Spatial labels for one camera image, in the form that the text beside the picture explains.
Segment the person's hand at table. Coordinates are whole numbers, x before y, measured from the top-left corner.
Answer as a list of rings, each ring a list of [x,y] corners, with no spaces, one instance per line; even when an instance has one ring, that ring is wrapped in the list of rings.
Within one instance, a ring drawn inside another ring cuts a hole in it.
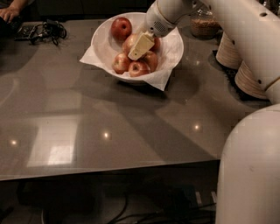
[[[19,15],[19,9],[14,6],[9,6],[7,8],[0,9],[0,18],[3,19],[4,22],[10,23],[13,18]]]

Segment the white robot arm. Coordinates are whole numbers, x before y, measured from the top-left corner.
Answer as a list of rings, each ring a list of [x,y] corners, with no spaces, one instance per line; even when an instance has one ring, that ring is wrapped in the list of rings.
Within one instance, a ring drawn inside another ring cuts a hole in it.
[[[280,18],[257,0],[155,0],[130,51],[138,59],[152,36],[207,6],[242,59],[237,87],[269,100],[241,120],[220,159],[215,224],[280,224]]]

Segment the person's forearm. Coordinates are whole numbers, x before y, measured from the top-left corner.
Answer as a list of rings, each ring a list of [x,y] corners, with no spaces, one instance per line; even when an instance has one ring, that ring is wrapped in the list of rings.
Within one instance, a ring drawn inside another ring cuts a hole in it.
[[[10,3],[10,8],[21,11],[28,4],[28,0],[13,0]]]

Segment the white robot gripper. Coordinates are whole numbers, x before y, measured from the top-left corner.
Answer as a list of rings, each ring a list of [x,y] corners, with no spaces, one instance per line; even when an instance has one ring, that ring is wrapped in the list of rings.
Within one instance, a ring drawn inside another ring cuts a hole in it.
[[[145,14],[143,27],[146,32],[140,31],[138,33],[135,44],[129,50],[128,57],[131,60],[139,60],[154,46],[153,36],[165,37],[176,25],[169,22],[161,14],[158,2],[155,1]]]

